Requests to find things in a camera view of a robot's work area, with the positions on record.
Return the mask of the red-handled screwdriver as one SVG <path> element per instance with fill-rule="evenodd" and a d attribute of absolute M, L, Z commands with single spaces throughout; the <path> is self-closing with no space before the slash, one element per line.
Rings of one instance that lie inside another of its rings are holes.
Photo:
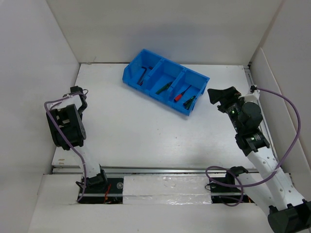
<path fill-rule="evenodd" d="M 189 87 L 187 87 L 183 92 L 181 92 L 180 94 L 178 94 L 175 98 L 174 98 L 174 102 L 178 102 L 182 97 L 183 95 L 186 93 L 186 91 L 191 87 L 191 85 Z"/>

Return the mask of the green-handled cutting pliers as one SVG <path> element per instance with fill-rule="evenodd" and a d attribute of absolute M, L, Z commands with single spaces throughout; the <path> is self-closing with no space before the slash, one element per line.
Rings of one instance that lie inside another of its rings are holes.
<path fill-rule="evenodd" d="M 172 82 L 169 82 L 167 84 L 165 84 L 163 87 L 161 87 L 159 90 L 156 91 L 156 94 L 159 95 L 161 94 L 163 91 L 168 90 L 168 88 L 172 85 Z"/>

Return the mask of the large green-handled screwdriver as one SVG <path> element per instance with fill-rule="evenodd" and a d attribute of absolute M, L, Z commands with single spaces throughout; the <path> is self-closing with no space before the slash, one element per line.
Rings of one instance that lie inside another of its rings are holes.
<path fill-rule="evenodd" d="M 192 105 L 192 102 L 189 102 L 189 103 L 187 103 L 187 104 L 184 105 L 184 108 L 185 108 L 186 110 L 189 110 L 190 107 L 191 107 L 191 105 Z"/>

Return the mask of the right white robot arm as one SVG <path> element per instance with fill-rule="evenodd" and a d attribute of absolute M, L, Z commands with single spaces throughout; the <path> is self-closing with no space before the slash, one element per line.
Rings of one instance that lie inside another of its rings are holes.
<path fill-rule="evenodd" d="M 244 96 L 235 87 L 207 90 L 210 103 L 219 103 L 218 110 L 229 116 L 236 131 L 238 147 L 262 177 L 262 181 L 256 182 L 246 168 L 236 166 L 226 170 L 224 183 L 212 177 L 209 181 L 230 191 L 239 189 L 242 195 L 246 194 L 265 213 L 273 232 L 298 233 L 311 227 L 311 203 L 296 190 L 281 165 L 300 132 L 296 133 L 282 159 L 277 161 L 268 140 L 259 129 L 263 116 L 256 102 L 261 91 L 255 85 Z"/>

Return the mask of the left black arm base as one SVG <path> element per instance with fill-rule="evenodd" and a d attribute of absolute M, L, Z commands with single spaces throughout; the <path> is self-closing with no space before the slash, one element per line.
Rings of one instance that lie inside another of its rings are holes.
<path fill-rule="evenodd" d="M 123 178 L 107 178 L 103 187 L 87 187 L 83 193 L 83 181 L 76 182 L 79 187 L 77 201 L 80 204 L 122 204 L 123 203 Z"/>

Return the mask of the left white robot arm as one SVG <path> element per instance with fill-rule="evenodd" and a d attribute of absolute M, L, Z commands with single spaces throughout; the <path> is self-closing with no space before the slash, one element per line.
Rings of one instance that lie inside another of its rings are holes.
<path fill-rule="evenodd" d="M 83 88 L 72 86 L 61 99 L 44 104 L 52 140 L 57 147 L 71 150 L 75 161 L 84 173 L 82 188 L 104 192 L 108 188 L 106 174 L 88 151 L 86 130 L 82 123 L 83 111 L 87 108 Z"/>

